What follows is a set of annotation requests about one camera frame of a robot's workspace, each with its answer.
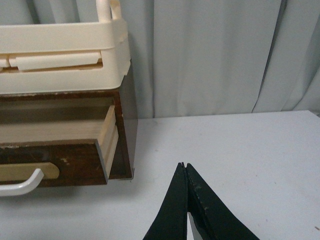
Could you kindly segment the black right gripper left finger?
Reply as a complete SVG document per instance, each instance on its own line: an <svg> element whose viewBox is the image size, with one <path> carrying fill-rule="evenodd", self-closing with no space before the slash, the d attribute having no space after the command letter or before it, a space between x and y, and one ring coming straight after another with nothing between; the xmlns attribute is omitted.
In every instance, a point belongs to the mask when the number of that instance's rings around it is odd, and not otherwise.
<svg viewBox="0 0 320 240"><path fill-rule="evenodd" d="M177 165L160 209L145 240L187 239L188 184L184 164Z"/></svg>

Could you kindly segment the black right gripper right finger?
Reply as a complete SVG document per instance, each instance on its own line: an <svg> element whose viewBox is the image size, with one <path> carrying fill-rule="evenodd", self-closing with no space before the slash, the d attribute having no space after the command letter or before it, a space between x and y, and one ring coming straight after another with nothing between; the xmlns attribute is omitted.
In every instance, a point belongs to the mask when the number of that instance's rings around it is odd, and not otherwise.
<svg viewBox="0 0 320 240"><path fill-rule="evenodd" d="M188 183L188 211L203 240L257 240L227 208L196 169L186 167Z"/></svg>

